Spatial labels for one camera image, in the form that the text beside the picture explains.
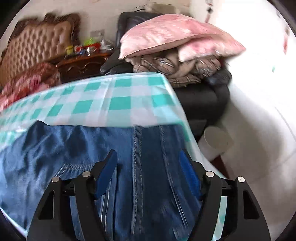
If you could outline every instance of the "wooden nightstand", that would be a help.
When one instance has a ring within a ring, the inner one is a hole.
[[[99,76],[101,66],[111,54],[112,52],[93,53],[90,56],[78,55],[60,61],[56,68],[61,73],[62,83]]]

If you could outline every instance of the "pillow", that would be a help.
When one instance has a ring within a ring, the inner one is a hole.
[[[192,38],[221,34],[214,25],[182,14],[165,14],[140,23],[121,38],[119,59],[175,48]]]
[[[179,61],[185,62],[205,56],[231,56],[246,50],[230,34],[222,31],[220,35],[192,39],[178,47]]]

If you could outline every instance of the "red floral bedding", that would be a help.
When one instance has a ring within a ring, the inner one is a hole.
[[[40,63],[14,77],[0,94],[0,112],[30,94],[61,84],[60,73],[49,63]]]

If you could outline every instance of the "brown plaid blanket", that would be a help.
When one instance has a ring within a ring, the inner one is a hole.
[[[217,72],[221,64],[215,57],[179,62],[178,52],[174,49],[153,55],[127,58],[133,65],[133,72],[157,72],[164,74],[174,88],[192,83],[200,83],[207,76]]]

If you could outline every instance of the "carved wooden headboard frame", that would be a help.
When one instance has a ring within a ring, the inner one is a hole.
[[[72,25],[72,34],[71,34],[72,44],[79,45],[80,44],[79,37],[78,37],[79,27],[80,27],[79,14],[71,13],[68,15],[56,17],[56,15],[54,13],[50,12],[44,16],[44,19],[42,21],[38,21],[38,18],[26,18],[26,19],[18,21],[17,24],[15,25],[15,28],[14,28],[9,40],[8,40],[7,46],[9,45],[10,41],[13,38],[19,36],[21,34],[21,32],[24,30],[24,28],[29,24],[33,24],[33,25],[42,25],[44,23],[58,24],[58,23],[64,22],[64,21],[69,21],[70,24]],[[1,66],[2,60],[5,56],[5,53],[6,53],[6,49],[2,51],[0,66]]]

